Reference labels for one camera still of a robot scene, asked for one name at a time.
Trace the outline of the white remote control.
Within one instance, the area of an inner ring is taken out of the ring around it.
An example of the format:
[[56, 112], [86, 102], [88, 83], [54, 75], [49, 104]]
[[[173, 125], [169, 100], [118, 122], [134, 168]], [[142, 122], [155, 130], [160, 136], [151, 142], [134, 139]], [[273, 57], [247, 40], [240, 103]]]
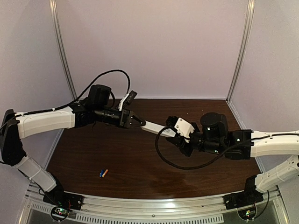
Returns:
[[[163, 128], [164, 128], [164, 126], [156, 124], [156, 123], [152, 123], [152, 122], [149, 122], [149, 121], [145, 121], [145, 125], [141, 127], [142, 130], [147, 131], [149, 133], [156, 134], [156, 135], [158, 135], [158, 133]], [[172, 138], [172, 137], [175, 137], [175, 135], [176, 135], [176, 133], [171, 129], [164, 130], [161, 133], [161, 136], [166, 137], [166, 138]]]

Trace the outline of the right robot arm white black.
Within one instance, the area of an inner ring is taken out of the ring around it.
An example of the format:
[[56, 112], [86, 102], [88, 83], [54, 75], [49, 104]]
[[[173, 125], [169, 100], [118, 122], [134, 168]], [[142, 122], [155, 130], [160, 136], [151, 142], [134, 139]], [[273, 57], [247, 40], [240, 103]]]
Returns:
[[174, 131], [167, 140], [182, 154], [191, 156], [194, 150], [215, 154], [217, 158], [248, 160], [266, 155], [289, 155], [276, 167], [246, 179], [242, 192], [223, 196], [227, 210], [261, 202], [267, 190], [299, 174], [299, 132], [263, 133], [250, 129], [229, 131], [226, 116], [209, 112], [196, 123], [169, 116], [166, 126]]

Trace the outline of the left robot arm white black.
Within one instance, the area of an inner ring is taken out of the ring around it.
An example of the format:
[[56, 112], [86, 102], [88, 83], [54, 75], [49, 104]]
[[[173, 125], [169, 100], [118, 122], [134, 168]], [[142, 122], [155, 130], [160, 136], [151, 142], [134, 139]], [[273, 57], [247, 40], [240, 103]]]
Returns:
[[38, 133], [57, 129], [84, 127], [103, 122], [119, 128], [142, 127], [145, 120], [124, 108], [136, 96], [134, 91], [127, 94], [118, 109], [107, 106], [112, 96], [111, 88], [92, 85], [88, 96], [62, 109], [51, 109], [41, 113], [15, 113], [7, 110], [0, 129], [0, 151], [2, 163], [17, 168], [34, 181], [44, 192], [45, 201], [63, 207], [67, 203], [64, 188], [57, 178], [30, 158], [23, 149], [22, 139]]

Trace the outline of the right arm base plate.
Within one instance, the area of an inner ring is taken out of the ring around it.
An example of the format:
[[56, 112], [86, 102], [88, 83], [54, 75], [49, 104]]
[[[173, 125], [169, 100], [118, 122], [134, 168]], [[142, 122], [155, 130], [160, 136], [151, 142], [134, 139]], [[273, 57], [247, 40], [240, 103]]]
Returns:
[[263, 201], [263, 194], [254, 191], [242, 191], [231, 193], [223, 196], [224, 204], [227, 210], [241, 208], [244, 206], [253, 205]]

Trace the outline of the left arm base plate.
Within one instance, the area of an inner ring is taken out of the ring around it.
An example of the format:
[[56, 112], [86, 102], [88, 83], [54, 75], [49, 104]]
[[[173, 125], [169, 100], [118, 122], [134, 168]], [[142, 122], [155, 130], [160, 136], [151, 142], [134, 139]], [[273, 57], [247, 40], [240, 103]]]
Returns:
[[82, 195], [59, 191], [55, 193], [46, 192], [43, 201], [70, 210], [81, 210], [83, 198]]

